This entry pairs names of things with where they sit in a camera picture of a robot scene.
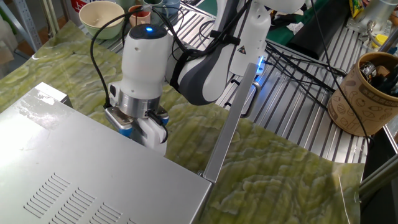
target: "green marble surface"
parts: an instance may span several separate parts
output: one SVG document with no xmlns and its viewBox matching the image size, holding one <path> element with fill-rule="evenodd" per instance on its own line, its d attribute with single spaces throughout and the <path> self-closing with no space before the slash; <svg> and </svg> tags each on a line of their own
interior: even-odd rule
<svg viewBox="0 0 398 224">
<path fill-rule="evenodd" d="M 104 91 L 90 56 L 90 39 L 69 22 L 26 64 L 0 80 L 0 112 L 40 82 L 70 96 L 74 108 L 110 127 Z M 97 45 L 107 83 L 121 79 L 121 57 Z M 206 163 L 228 112 L 214 104 L 190 105 L 170 86 L 161 104 L 169 111 L 166 157 L 197 172 Z M 362 164 L 340 164 L 241 119 L 199 223 L 359 223 Z"/>
</svg>

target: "ceramic bowl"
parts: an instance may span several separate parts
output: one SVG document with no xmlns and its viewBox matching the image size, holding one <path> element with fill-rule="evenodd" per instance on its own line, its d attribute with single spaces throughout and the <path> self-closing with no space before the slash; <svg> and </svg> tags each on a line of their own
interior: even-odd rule
<svg viewBox="0 0 398 224">
<path fill-rule="evenodd" d="M 83 6 L 79 12 L 81 23 L 85 25 L 88 32 L 94 36 L 99 29 L 112 19 L 124 14 L 124 10 L 116 3 L 109 1 L 95 1 Z M 112 39 L 116 37 L 123 26 L 124 18 L 111 23 L 101 31 L 97 39 Z"/>
</svg>

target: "cardboard cup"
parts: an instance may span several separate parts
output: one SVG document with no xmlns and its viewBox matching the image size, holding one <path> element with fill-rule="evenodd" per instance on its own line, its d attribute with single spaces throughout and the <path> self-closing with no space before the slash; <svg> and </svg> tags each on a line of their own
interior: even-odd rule
<svg viewBox="0 0 398 224">
<path fill-rule="evenodd" d="M 382 52 L 364 54 L 340 85 L 359 115 L 366 133 L 372 135 L 398 114 L 398 98 L 380 92 L 364 79 L 359 70 L 359 66 L 364 62 L 371 62 L 376 67 L 382 65 L 392 71 L 398 64 L 398 58 Z M 344 131 L 365 136 L 357 117 L 339 89 L 329 99 L 328 112 L 335 124 Z"/>
</svg>

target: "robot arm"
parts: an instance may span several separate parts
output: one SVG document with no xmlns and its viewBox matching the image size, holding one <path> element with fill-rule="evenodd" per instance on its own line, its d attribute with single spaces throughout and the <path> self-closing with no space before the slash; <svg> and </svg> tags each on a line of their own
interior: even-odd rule
<svg viewBox="0 0 398 224">
<path fill-rule="evenodd" d="M 271 26 L 271 18 L 264 6 L 293 13 L 302 7 L 304 0 L 249 0 L 248 3 L 217 0 L 219 10 L 213 30 L 222 32 L 226 29 L 245 4 L 247 11 L 226 33 L 240 39 L 239 44 L 223 42 L 211 54 L 180 65 L 173 57 L 169 58 L 166 79 L 191 104 L 206 105 L 216 101 L 225 89 L 229 72 L 243 76 L 249 63 L 260 62 Z"/>
<path fill-rule="evenodd" d="M 262 61 L 271 26 L 264 5 L 294 12 L 303 3 L 304 0 L 217 0 L 214 30 L 216 35 L 225 36 L 218 38 L 212 51 L 195 59 L 187 57 L 187 52 L 195 50 L 178 53 L 178 49 L 171 49 L 172 37 L 163 27 L 133 27 L 124 46 L 123 79 L 109 84 L 113 107 L 106 109 L 106 117 L 121 134 L 164 155 L 168 134 L 165 124 L 154 115 L 159 114 L 164 77 L 193 105 L 216 101 L 225 89 L 229 72 L 243 76 L 249 63 Z M 172 50 L 178 60 L 170 55 Z"/>
</svg>

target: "metal box lid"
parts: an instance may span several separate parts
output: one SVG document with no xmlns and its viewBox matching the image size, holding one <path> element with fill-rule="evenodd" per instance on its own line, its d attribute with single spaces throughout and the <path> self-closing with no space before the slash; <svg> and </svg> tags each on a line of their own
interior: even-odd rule
<svg viewBox="0 0 398 224">
<path fill-rule="evenodd" d="M 36 88 L 0 114 L 0 223 L 191 223 L 210 187 Z"/>
</svg>

